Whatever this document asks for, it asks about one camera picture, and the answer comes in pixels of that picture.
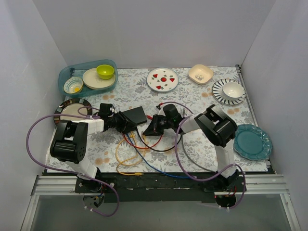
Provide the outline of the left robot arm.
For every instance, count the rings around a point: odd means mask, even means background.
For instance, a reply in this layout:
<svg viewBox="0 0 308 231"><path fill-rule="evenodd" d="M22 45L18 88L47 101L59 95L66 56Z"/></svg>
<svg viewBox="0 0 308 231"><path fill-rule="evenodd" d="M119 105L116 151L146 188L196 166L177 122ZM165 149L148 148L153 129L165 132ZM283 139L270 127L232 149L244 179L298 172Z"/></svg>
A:
<svg viewBox="0 0 308 231"><path fill-rule="evenodd" d="M87 138L89 135L105 132L115 128L118 132L130 132L137 126L134 116L138 112L144 115L141 107L116 113L112 104L102 103L96 115L84 120L61 120L51 143L50 154L53 158L68 165L82 178L86 179L86 187L93 193L102 188L99 171L86 157Z"/></svg>

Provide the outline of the black network switch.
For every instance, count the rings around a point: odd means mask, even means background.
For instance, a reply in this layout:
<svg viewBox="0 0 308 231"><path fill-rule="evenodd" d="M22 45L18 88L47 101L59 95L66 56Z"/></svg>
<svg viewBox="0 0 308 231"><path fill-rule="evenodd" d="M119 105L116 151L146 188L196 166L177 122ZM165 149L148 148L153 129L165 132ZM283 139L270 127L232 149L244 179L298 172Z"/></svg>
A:
<svg viewBox="0 0 308 231"><path fill-rule="evenodd" d="M147 117L142 106L126 110L123 112L123 115L136 126L147 122Z"/></svg>

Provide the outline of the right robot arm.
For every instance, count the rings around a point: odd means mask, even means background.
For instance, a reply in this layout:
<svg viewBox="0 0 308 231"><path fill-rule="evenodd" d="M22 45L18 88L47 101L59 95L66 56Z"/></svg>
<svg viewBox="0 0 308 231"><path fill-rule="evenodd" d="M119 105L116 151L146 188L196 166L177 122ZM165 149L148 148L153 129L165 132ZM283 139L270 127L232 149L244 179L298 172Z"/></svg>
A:
<svg viewBox="0 0 308 231"><path fill-rule="evenodd" d="M207 179L198 179L190 175L182 166L177 142L175 142L176 159L179 167L188 178L198 182L208 182L210 187L216 186L223 191L229 191L235 186L235 181L239 176L233 152L237 125L216 105L211 105L204 112L184 117L178 112L175 105L168 104L163 107L162 115L153 116L143 135L160 136L163 135L165 129L174 130L176 136L200 129L215 147L218 163L216 174Z"/></svg>

